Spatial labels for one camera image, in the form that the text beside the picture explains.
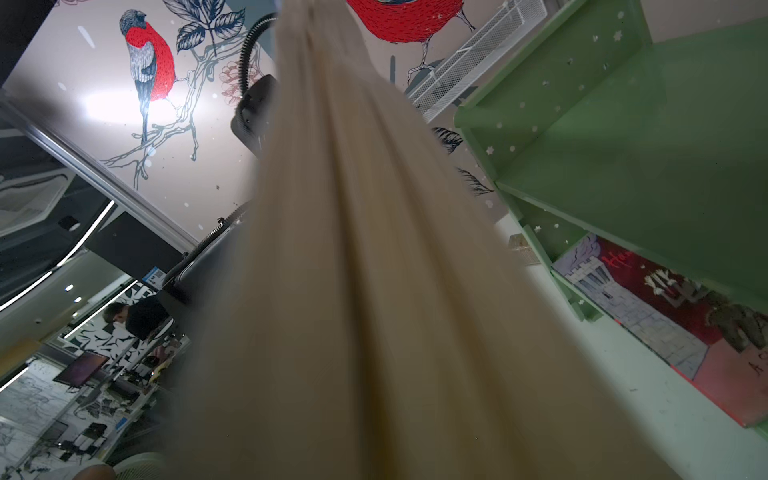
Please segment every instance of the curtain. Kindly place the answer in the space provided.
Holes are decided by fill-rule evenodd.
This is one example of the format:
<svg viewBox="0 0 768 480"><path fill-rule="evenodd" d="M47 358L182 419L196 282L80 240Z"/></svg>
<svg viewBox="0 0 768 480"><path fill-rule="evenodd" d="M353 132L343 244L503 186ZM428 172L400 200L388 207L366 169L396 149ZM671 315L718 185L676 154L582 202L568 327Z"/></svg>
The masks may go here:
<svg viewBox="0 0 768 480"><path fill-rule="evenodd" d="M203 319L174 476L677 478L345 2L286 0L276 29L250 232Z"/></svg>

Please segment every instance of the light strip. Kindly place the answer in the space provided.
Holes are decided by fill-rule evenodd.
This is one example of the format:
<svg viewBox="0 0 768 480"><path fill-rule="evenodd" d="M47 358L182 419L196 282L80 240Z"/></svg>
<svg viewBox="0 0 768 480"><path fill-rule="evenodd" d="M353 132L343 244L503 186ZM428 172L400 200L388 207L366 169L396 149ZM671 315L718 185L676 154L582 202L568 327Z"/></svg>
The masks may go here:
<svg viewBox="0 0 768 480"><path fill-rule="evenodd" d="M91 319L92 319L93 317L95 317L96 315L98 315L99 313L101 313L101 311L102 311L103 309L107 308L107 305L109 305L110 303L112 303L112 302L114 302L115 300L117 300L118 298L120 298L120 295L122 295L123 293L126 293L126 292L128 291L128 289L129 289L129 288L131 288L133 285L136 285L136 283L138 283L138 280L134 280L134 282L133 282L131 285L128 285L128 286L126 286L126 287L123 289L123 291L121 291L120 293L118 293L117 295L115 295L115 296L112 298L112 300L110 300L110 301L106 302L104 305L102 305L102 306L101 306L101 308L100 308L99 310L96 310L95 312L93 312L93 313L91 314L91 316L89 316L87 319L85 319L85 321L84 321L83 323L81 323L80 325L76 326L76 327L75 327L75 328L74 328L74 329L73 329L73 330L72 330L70 333L67 333L66 335L64 335L64 338L68 339L68 338L69 338L69 337L70 337L70 336L71 336L73 333L77 332L77 331L78 331L78 330L79 330L79 329L80 329L80 328L81 328L83 325L85 325L86 323L90 322L90 321L91 321Z"/></svg>
<svg viewBox="0 0 768 480"><path fill-rule="evenodd" d="M112 210L113 206L114 206L114 200L111 200L109 202L109 204L107 205L107 208L104 208L104 211L101 212L101 214L98 216L98 218L93 223L93 225L91 225L91 228L89 228L88 231L85 232L85 235L83 235L83 237L74 245L74 248L72 250L70 250L69 253L67 253L67 256L64 257L63 259L61 259L61 262L56 263L56 266L64 265L67 262L67 260L69 260L72 257L72 255L75 255L78 252L78 250L80 250L80 247L82 247L83 243L85 243L85 241L88 239L88 237L91 236L91 233L93 233L94 230L96 230L96 228L101 223L101 221L104 219L104 217L106 217L107 214L109 213L109 210Z"/></svg>
<svg viewBox="0 0 768 480"><path fill-rule="evenodd" d="M10 379L10 380L9 380L9 381L8 381L8 382L5 384L5 385L3 385L3 386L0 386L0 392L2 392L3 390L7 389L7 388L8 388L8 387L9 387L9 386L10 386L10 385L13 383L13 382L15 382L15 381L18 379L18 377L20 377L20 376L24 375L24 373L25 373L27 370L29 370L29 365L27 365L27 366L26 366L26 368L24 368L24 369L23 369L21 372L17 373L17 374L16 374L16 375L15 375L15 376L14 376L12 379Z"/></svg>
<svg viewBox="0 0 768 480"><path fill-rule="evenodd" d="M29 293L29 290L32 290L32 289L33 289L33 288L35 288L37 285L40 285L41 283L43 283L43 280L45 280L46 278L50 277L52 274L53 274L53 271L50 271L50 272L46 273L45 275L43 275L43 276L41 276L40 278L38 278L38 279L37 279L37 281L36 281L36 282L34 282L32 285L30 285L30 286L28 286L27 288L23 289L23 290L22 290L22 291L21 291L19 294L17 294L15 297L11 298L9 301L7 301L7 302L3 303L2 305L0 305L0 312L1 312L1 311L3 311L3 310L5 310L5 309L7 309L7 308L8 308L8 307L10 307L10 306L11 306L11 304L12 304L12 303L14 303L16 300L18 300L18 299L22 298L24 295L26 295L27 293Z"/></svg>

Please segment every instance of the white fan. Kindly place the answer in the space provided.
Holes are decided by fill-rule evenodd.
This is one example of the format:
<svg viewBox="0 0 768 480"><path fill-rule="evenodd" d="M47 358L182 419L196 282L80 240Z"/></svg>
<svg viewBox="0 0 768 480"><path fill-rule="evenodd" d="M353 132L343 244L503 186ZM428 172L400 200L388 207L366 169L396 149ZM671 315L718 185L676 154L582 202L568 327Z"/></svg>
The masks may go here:
<svg viewBox="0 0 768 480"><path fill-rule="evenodd" d="M160 480L164 477L165 461L159 453L140 453L114 466L117 480Z"/></svg>

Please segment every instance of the bird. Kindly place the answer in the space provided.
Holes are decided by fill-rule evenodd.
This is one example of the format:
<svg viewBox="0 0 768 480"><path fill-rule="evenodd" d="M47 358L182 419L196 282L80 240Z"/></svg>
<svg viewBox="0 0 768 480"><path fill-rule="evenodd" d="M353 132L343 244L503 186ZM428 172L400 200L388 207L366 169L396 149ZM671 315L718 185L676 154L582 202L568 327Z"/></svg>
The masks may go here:
<svg viewBox="0 0 768 480"><path fill-rule="evenodd" d="M417 41L422 44L422 62L408 70L408 83L421 70L435 70L426 64L429 40L451 18L458 17L470 31L475 27L464 15L464 0L347 0L360 21L377 38L392 43Z"/></svg>
<svg viewBox="0 0 768 480"><path fill-rule="evenodd" d="M139 10L127 10L120 17L120 33L125 37L131 56L131 77L136 84L139 111L143 119L142 145L147 143L149 102L165 99L176 81L176 67L170 47L147 23L146 17L147 14Z"/></svg>

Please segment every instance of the bird's head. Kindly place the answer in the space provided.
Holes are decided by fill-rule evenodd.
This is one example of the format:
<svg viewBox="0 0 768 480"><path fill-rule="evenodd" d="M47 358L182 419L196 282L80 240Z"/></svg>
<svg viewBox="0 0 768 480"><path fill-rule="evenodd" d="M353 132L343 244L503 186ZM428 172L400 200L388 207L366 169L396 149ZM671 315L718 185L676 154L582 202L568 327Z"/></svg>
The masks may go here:
<svg viewBox="0 0 768 480"><path fill-rule="evenodd" d="M147 14L140 10L126 10L120 17L120 32L125 36L133 27L146 28L147 22L144 21L146 16Z"/></svg>

